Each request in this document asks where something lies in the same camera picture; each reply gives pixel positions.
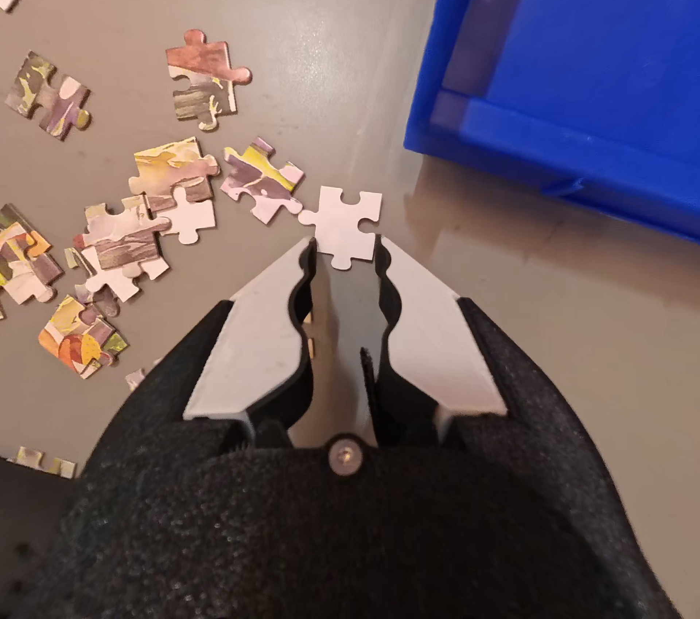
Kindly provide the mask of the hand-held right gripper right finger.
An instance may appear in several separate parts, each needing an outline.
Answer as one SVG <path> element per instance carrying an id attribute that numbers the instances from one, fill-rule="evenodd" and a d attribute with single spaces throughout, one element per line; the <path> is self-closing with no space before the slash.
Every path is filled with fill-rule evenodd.
<path id="1" fill-rule="evenodd" d="M 378 236 L 374 268 L 386 320 L 373 382 L 377 436 L 446 436 L 460 417 L 507 417 L 460 296 Z"/>

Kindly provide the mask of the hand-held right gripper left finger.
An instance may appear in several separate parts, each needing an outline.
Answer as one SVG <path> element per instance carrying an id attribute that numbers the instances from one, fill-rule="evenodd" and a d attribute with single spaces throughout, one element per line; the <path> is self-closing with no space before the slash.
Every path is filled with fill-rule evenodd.
<path id="1" fill-rule="evenodd" d="M 230 298 L 184 421 L 239 422 L 254 436 L 266 422 L 287 433 L 302 418 L 314 391 L 302 323 L 315 273 L 316 241 L 306 236 Z"/>

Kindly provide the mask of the pile of puzzle pieces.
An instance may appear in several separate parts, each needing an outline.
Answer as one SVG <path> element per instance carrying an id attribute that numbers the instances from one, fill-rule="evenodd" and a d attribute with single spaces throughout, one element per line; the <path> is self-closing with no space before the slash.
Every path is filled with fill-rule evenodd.
<path id="1" fill-rule="evenodd" d="M 252 114 L 253 0 L 1 12 L 1 465 L 80 469 L 188 307 L 247 251 L 214 139 Z"/>

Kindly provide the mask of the grey desk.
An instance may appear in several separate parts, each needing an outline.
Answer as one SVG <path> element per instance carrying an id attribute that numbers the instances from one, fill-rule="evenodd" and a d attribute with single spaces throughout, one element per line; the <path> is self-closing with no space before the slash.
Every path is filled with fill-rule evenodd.
<path id="1" fill-rule="evenodd" d="M 699 617 L 699 246 L 403 147 L 435 0 L 19 0 L 1 12 L 1 203 L 53 245 L 49 303 L 3 291 L 1 456 L 83 467 L 129 389 L 221 299 L 313 229 L 215 191 L 217 227 L 161 241 L 114 320 L 129 348 L 88 380 L 39 345 L 84 274 L 84 207 L 119 211 L 135 152 L 256 136 L 322 185 L 383 195 L 377 231 L 473 299 L 548 375 L 615 479 L 684 618 Z"/>

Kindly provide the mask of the black perforated board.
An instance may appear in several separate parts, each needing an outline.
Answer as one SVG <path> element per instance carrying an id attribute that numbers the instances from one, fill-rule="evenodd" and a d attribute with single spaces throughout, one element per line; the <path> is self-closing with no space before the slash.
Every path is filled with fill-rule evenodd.
<path id="1" fill-rule="evenodd" d="M 1 617 L 15 612 L 57 535 L 75 483 L 1 459 Z"/>

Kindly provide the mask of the blue plastic bin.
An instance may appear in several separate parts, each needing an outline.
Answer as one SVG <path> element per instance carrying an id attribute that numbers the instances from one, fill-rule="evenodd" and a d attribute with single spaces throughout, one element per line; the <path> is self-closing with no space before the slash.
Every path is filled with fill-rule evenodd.
<path id="1" fill-rule="evenodd" d="M 699 242 L 699 0 L 435 0 L 404 146 Z"/>

